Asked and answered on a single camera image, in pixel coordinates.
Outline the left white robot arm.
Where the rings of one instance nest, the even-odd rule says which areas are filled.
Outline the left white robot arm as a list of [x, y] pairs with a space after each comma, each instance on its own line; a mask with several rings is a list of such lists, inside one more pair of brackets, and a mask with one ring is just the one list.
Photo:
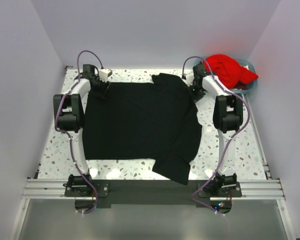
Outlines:
[[53, 96], [54, 129], [68, 137], [70, 157], [74, 165], [74, 174], [70, 174], [64, 185], [67, 194], [76, 197], [98, 197], [84, 153], [85, 113], [82, 98], [90, 90], [95, 90], [98, 97], [104, 98], [112, 75], [113, 71], [109, 68], [98, 69], [92, 64], [84, 64], [70, 88]]

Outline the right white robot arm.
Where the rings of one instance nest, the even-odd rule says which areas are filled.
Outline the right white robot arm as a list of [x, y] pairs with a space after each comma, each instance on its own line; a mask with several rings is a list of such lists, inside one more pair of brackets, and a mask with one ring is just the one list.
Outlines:
[[206, 66], [200, 62], [192, 68], [189, 90], [196, 102], [205, 92], [214, 97], [212, 122], [218, 133], [219, 157], [216, 171], [203, 191], [210, 196], [223, 197], [237, 185], [234, 135], [243, 124], [243, 102], [216, 75], [208, 72]]

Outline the black t shirt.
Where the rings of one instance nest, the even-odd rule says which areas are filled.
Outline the black t shirt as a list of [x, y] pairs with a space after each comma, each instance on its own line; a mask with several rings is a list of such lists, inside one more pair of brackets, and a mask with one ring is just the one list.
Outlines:
[[151, 82], [113, 82], [91, 90], [82, 132], [87, 160], [152, 159], [152, 171], [187, 185], [202, 137], [198, 109], [184, 81], [160, 73]]

